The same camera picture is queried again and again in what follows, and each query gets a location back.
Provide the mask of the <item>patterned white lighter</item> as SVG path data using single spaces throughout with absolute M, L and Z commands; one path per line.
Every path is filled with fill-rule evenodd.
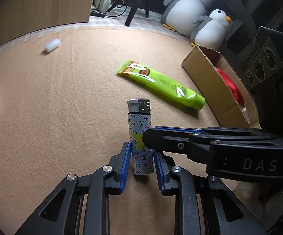
M 142 137 L 152 128 L 150 101 L 130 99 L 127 104 L 133 173 L 136 176 L 148 175 L 154 172 L 153 150 L 144 145 Z

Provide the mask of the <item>green hand cream tube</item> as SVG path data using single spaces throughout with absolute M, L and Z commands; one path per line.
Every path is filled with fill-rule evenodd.
M 199 111 L 205 105 L 205 98 L 197 94 L 194 90 L 136 61 L 127 60 L 117 70 L 117 74 L 137 81 L 194 110 Z

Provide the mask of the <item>pink cosmetic tube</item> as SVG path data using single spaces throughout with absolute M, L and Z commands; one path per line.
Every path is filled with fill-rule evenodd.
M 249 120 L 249 116 L 248 116 L 248 112 L 247 112 L 246 107 L 242 107 L 242 108 L 241 108 L 241 112 L 242 112 L 243 117 L 244 117 L 244 119 L 246 120 L 247 124 L 250 125 L 250 120 Z

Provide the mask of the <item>red cloth item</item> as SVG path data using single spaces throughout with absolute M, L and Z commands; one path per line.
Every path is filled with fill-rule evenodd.
M 244 98 L 238 87 L 235 85 L 235 83 L 229 78 L 228 75 L 226 75 L 221 69 L 214 67 L 214 69 L 217 71 L 217 73 L 221 76 L 223 79 L 225 85 L 227 88 L 231 91 L 232 96 L 234 97 L 235 101 L 242 107 L 244 107 Z

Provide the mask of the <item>brown cardboard box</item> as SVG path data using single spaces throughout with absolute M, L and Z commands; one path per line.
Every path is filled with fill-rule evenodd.
M 194 46 L 181 65 L 200 90 L 220 126 L 260 128 L 254 101 L 231 65 L 219 52 Z M 250 125 L 243 117 L 242 106 L 235 101 L 231 91 L 214 67 L 221 69 L 228 75 L 242 93 Z

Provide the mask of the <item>small penguin plush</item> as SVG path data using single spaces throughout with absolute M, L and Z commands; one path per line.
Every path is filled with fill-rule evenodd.
M 218 50 L 233 27 L 233 20 L 220 9 L 209 16 L 199 16 L 193 20 L 194 29 L 190 35 L 190 45 Z

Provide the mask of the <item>large penguin plush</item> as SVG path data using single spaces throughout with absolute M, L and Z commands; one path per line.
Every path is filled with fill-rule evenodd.
M 166 7 L 161 24 L 183 36 L 190 36 L 194 28 L 194 19 L 204 16 L 212 0 L 163 0 Z

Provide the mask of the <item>small white cylinder cap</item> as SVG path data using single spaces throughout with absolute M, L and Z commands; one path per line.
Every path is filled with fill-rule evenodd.
M 45 52 L 50 53 L 54 49 L 58 48 L 61 45 L 61 41 L 59 39 L 54 39 L 51 42 L 49 42 L 47 45 L 45 45 Z

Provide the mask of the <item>black power strip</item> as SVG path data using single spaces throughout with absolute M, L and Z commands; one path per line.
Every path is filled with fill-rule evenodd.
M 95 16 L 95 17 L 99 17 L 99 18 L 105 18 L 106 17 L 106 13 L 105 12 L 100 12 L 100 11 L 91 11 L 90 12 L 90 16 Z

